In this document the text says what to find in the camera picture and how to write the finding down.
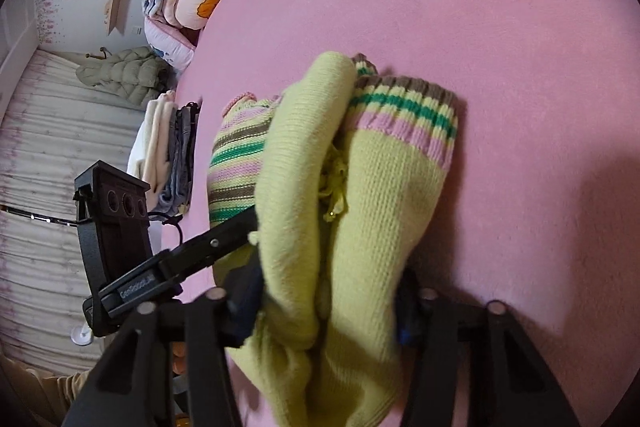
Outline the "person's left hand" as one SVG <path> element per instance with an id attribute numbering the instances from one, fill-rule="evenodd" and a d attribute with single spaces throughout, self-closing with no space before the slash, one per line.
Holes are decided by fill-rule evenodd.
<path id="1" fill-rule="evenodd" d="M 171 345 L 171 365 L 172 371 L 176 375 L 186 373 L 186 343 L 177 341 Z"/>

